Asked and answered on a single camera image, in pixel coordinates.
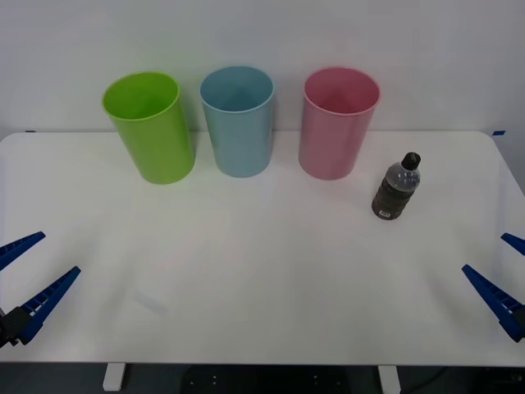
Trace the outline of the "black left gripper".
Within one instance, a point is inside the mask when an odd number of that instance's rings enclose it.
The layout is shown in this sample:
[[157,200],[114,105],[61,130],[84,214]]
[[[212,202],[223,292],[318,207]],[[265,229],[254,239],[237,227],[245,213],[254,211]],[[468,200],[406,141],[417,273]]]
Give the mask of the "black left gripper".
[[[0,247],[0,270],[32,248],[45,238],[42,231],[20,238]],[[66,294],[72,283],[79,276],[81,270],[74,266],[71,270],[59,277],[43,291],[26,301],[23,305],[15,307],[7,313],[7,327],[4,317],[0,317],[0,344],[11,343],[16,345],[21,342],[27,345],[39,330],[44,321]]]

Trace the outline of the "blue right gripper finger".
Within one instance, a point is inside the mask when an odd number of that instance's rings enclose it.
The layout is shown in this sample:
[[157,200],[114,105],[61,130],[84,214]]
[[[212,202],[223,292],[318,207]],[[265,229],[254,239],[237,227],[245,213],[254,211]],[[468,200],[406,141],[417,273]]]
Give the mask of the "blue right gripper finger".
[[515,249],[522,256],[525,255],[525,240],[508,232],[500,237],[505,243]]
[[501,290],[468,264],[462,271],[478,295],[497,317],[500,326],[515,341],[524,338],[524,304]]

